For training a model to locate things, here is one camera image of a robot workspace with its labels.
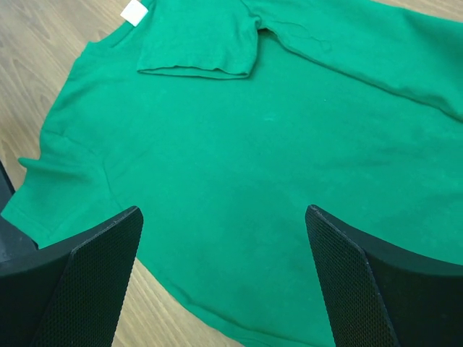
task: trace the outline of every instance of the short sleeve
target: short sleeve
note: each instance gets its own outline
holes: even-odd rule
[[[257,56],[257,17],[240,0],[158,0],[137,70],[215,79],[247,77]]]
[[[39,247],[74,236],[120,212],[104,167],[92,153],[58,134],[41,133],[38,160],[20,159],[27,173],[1,215]]]
[[[463,23],[371,0],[243,0],[290,51],[463,121]]]

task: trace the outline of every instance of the wooden surface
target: wooden surface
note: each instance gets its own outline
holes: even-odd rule
[[[16,187],[72,63],[122,23],[129,0],[0,0],[0,159]],[[463,0],[388,0],[463,21]],[[137,261],[114,346],[238,346],[184,310]]]

